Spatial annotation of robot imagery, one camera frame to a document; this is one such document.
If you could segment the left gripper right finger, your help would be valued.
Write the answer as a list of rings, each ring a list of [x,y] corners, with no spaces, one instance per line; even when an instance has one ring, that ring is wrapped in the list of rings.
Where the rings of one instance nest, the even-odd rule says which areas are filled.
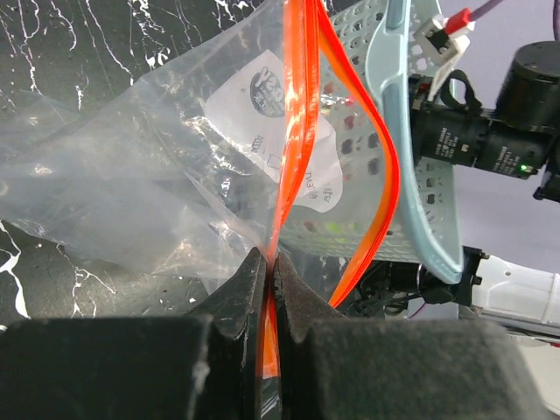
[[[521,353],[494,323],[347,318],[285,255],[273,296],[285,419],[547,416]]]

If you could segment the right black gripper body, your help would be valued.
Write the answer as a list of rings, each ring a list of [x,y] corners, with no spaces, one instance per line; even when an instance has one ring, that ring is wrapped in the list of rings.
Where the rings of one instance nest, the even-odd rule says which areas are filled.
[[[463,72],[453,72],[428,100],[432,78],[409,77],[409,119],[414,161],[431,158],[474,166],[486,141],[490,119]]]

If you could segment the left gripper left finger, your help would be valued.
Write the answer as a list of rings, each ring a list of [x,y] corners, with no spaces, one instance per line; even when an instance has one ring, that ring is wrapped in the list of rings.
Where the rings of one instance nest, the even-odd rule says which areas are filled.
[[[267,263],[186,315],[46,318],[1,336],[4,419],[257,419]]]

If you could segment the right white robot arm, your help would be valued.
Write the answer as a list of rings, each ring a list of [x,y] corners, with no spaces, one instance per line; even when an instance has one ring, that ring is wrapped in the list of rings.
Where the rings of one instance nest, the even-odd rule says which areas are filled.
[[[526,180],[542,174],[536,200],[559,201],[559,43],[538,41],[519,48],[493,109],[484,109],[466,74],[454,70],[428,96],[434,78],[412,74],[407,92],[414,162],[428,158]],[[457,284],[446,285],[421,263],[393,263],[398,291],[428,304],[455,303],[491,319],[511,333],[559,344],[559,276],[484,253],[462,250]]]

